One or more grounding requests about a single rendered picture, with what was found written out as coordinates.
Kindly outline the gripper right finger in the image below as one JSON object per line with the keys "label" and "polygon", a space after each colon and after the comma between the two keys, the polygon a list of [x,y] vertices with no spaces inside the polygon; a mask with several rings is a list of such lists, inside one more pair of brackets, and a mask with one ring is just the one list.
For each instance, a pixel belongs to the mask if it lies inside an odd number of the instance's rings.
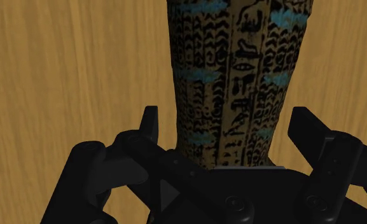
{"label": "gripper right finger", "polygon": [[293,108],[287,134],[312,167],[295,202],[300,224],[367,224],[367,208],[346,197],[350,185],[367,193],[367,145],[306,107]]}

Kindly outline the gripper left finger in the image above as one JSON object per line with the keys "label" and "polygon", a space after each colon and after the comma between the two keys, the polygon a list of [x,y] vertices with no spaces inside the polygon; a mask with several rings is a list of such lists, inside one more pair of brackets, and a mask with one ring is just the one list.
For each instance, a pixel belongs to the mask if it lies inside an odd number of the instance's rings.
{"label": "gripper left finger", "polygon": [[111,190],[129,187],[151,224],[253,224],[253,203],[174,150],[157,144],[158,109],[137,130],[71,150],[40,224],[118,224],[104,210]]}

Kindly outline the tan figure with black hieroglyphs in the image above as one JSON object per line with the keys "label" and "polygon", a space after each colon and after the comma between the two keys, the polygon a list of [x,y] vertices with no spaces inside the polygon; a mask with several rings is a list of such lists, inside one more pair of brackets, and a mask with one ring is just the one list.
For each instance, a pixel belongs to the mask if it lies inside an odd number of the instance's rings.
{"label": "tan figure with black hieroglyphs", "polygon": [[206,169],[268,156],[314,0],[167,0],[176,148]]}

